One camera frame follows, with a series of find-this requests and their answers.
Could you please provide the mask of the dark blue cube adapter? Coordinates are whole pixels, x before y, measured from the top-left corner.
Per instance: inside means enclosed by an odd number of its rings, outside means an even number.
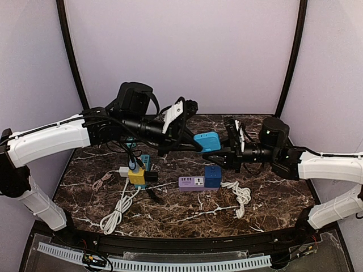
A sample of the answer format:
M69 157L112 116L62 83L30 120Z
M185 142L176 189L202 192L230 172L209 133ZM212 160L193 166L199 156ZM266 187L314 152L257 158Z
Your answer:
M222 182L222 169L217 165L205 167L204 188L208 190L218 190Z

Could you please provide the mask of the blue small charger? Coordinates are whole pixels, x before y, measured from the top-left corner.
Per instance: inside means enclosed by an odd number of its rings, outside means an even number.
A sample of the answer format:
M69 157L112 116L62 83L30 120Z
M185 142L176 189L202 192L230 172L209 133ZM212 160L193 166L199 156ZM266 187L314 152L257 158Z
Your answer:
M202 150L200 151L201 153L212 152L221 149L220 137L214 131L196 134L194 135L193 139L202 147Z

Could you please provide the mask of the teal power strip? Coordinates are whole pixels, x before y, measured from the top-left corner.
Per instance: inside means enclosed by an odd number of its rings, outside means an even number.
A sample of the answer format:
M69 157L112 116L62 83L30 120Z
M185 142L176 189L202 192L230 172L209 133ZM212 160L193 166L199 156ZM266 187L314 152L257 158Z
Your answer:
M151 162L151 160L150 160L150 155L141 155L140 156L140 160L141 160L141 162L142 162L142 164L143 164L143 166L142 167L140 167L138 164L136 165L136 169L133 171L133 172L137 172L140 168L142 168L142 169L144 169L145 171L149 171L150 170L150 162ZM134 184L134 187L136 188L136 189L138 189L138 188L141 188L141 189L144 189L144 188L146 188L146 184L145 185L136 185L136 184Z

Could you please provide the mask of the purple power strip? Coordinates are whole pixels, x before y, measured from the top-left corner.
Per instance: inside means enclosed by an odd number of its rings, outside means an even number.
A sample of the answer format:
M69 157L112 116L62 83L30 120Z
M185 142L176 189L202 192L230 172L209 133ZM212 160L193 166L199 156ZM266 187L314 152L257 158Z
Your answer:
M203 176L179 177L178 186L181 192L217 191L219 189L219 187L207 188L205 186L205 177Z

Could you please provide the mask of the black power adapter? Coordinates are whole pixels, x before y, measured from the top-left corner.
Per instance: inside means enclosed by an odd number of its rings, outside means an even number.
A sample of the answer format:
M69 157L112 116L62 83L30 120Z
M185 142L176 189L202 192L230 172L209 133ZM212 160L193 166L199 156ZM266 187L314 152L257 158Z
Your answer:
M151 185L158 182L158 173L154 171L146 171L144 174L145 182L146 182L146 192L148 196L156 203L160 203L161 199L154 193L151 188Z

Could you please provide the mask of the light blue USB charger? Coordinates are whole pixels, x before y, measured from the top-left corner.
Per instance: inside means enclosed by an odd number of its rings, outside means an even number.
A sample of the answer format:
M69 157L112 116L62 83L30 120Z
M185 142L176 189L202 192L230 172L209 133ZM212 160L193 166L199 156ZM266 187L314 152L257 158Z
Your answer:
M136 162L133 160L129 160L128 167L131 171L134 171L136 169Z

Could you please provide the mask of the yellow cube plug adapter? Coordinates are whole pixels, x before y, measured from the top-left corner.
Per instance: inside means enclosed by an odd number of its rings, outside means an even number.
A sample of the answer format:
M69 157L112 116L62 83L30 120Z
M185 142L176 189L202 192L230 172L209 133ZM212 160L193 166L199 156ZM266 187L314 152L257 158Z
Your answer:
M131 184L145 185L145 170L140 168L137 172L128 171L128 178Z

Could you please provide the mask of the white USB charger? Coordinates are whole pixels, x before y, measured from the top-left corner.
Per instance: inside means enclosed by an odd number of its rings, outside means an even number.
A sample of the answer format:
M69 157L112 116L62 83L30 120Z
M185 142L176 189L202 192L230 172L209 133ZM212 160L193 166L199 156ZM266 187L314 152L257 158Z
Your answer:
M119 167L118 172L121 177L128 177L129 168L128 167Z

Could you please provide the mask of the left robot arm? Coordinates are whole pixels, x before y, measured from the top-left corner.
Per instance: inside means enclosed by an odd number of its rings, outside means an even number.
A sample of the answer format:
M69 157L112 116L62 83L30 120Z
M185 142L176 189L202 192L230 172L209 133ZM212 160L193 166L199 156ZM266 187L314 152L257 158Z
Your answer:
M183 97L165 108L164 118L146 115L148 103L138 102L138 109L122 108L114 99L105 108L84 110L65 120L24 132L3 131L1 136L1 194L25 205L54 232L69 230L71 216L44 193L31 176L28 164L63 151L108 142L118 142L129 155L126 138L142 142L157 150L158 155L170 151L201 151L187 120L196 114L198 104Z

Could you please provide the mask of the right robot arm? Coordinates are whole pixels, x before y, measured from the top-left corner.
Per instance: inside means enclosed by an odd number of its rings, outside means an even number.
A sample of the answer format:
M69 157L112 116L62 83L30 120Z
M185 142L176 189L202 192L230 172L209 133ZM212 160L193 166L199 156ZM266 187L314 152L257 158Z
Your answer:
M347 191L321 204L302 210L295 228L316 232L324 226L362 212L362 153L330 154L294 146L289 126L276 117L263 120L258 141L246 142L243 125L228 118L226 140L203 158L223 169L239 172L243 163L268 163L271 171L287 180L348 182Z

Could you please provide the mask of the teal small charger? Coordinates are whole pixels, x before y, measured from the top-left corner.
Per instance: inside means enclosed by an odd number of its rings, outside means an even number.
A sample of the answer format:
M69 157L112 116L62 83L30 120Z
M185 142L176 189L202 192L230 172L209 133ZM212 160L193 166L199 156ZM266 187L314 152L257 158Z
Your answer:
M127 139L125 143L128 148L135 148L137 146L137 142L131 138Z

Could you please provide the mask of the black front rail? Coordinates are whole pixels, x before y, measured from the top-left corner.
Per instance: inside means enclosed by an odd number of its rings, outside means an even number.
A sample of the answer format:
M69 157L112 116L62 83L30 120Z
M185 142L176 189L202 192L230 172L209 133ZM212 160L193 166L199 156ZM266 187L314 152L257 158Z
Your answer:
M186 239L104 235L83 230L77 230L77 234L86 241L88 249L116 256L122 256L125 252L194 254L248 251L251 254L280 254L298 245L288 241L293 231L293 228L286 228L241 236Z

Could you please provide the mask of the black frame post right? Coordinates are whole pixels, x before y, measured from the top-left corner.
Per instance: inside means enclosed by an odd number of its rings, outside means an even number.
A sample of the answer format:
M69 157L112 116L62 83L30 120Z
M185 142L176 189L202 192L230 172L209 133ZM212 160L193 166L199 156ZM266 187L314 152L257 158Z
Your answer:
M288 66L286 69L285 79L282 85L280 97L277 103L277 107L275 110L275 117L280 118L284 106L288 97L288 93L290 90L290 85L293 79L297 58L299 54L299 49L301 46L301 40L303 35L303 29L305 26L305 20L306 20L306 13L307 13L307 6L308 6L308 0L300 0L299 2L299 9L298 9L298 16L297 16L297 23L296 23L296 29L294 32L294 39L292 43L292 49L290 53L290 58L288 62Z

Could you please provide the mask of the black frame post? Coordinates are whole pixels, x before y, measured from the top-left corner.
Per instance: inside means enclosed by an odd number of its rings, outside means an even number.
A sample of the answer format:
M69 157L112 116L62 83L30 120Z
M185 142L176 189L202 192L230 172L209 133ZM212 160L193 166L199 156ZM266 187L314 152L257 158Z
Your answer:
M301 40L303 35L303 29L305 26L305 20L306 20L306 13L307 13L307 6L308 6L308 0L300 0L299 2L299 9L298 9L298 16L297 16L297 23L296 23L296 29L294 32L294 39L292 43L292 49L290 53L290 58L288 62L288 66L286 69L285 79L282 85L280 97L277 103L277 107L275 110L275 117L280 118L284 106L288 97L288 93L290 90L290 85L293 79L297 58L299 54L299 49L301 46Z
M69 63L70 71L73 77L79 101L81 102L82 108L86 110L90 109L90 105L86 97L86 92L82 83L81 74L79 72L77 60L74 53L65 4L66 3L64 0L56 0L58 19L60 23L64 47L66 50L67 60Z

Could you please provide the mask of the black frame post left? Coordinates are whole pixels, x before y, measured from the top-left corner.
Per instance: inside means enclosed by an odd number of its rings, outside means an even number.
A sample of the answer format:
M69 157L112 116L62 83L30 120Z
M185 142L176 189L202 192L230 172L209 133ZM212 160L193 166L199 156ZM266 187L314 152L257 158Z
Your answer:
M82 83L81 74L79 72L77 60L74 53L65 4L66 3L64 0L56 0L58 19L60 23L64 47L66 50L67 60L69 63L70 71L73 77L79 101L81 102L82 108L86 110L90 109L90 105L86 97L86 92Z

